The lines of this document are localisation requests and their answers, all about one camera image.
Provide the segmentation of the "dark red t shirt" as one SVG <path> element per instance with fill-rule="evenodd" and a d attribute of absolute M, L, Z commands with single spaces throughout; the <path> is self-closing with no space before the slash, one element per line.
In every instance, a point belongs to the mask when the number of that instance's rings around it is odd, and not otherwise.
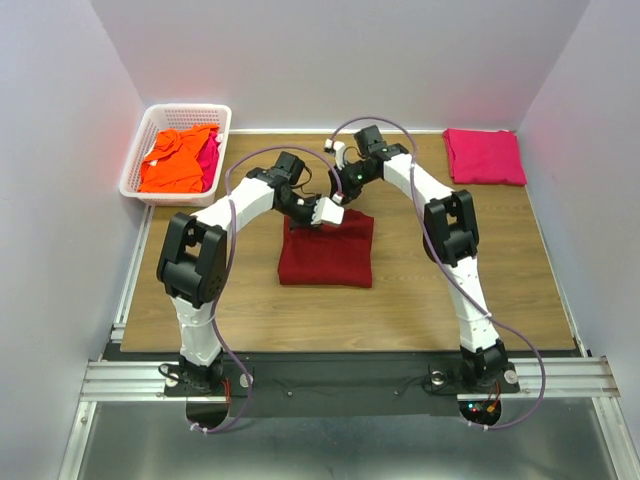
<path fill-rule="evenodd" d="M 373 233 L 374 218 L 354 209 L 345 211 L 337 227 L 303 228 L 285 218 L 279 283 L 370 288 Z"/>

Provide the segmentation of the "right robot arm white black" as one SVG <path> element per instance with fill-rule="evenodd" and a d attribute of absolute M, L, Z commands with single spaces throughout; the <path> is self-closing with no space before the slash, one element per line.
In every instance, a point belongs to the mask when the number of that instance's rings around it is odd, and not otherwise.
<path fill-rule="evenodd" d="M 359 159 L 346 158 L 347 146 L 333 136 L 324 151 L 335 161 L 332 189 L 341 201 L 355 200 L 365 185 L 381 179 L 413 202 L 423 246 L 442 271 L 459 321 L 460 378 L 472 390 L 494 384 L 508 364 L 504 343 L 493 325 L 478 272 L 479 231 L 470 192 L 455 191 L 418 165 L 414 149 L 387 143 L 377 126 L 354 135 Z"/>

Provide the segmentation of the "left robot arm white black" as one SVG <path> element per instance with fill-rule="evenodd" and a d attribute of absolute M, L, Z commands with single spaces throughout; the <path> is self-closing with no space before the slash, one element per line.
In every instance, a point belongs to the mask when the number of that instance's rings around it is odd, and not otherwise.
<path fill-rule="evenodd" d="M 212 395 L 226 385 L 224 347 L 213 323 L 230 276 L 237 233 L 271 210 L 310 226 L 321 196 L 296 193 L 300 177 L 308 170 L 298 156 L 282 152 L 273 166 L 250 170 L 211 206 L 171 217 L 157 266 L 157 278 L 175 308 L 181 338 L 178 364 L 160 369 L 168 386 L 185 385 Z"/>

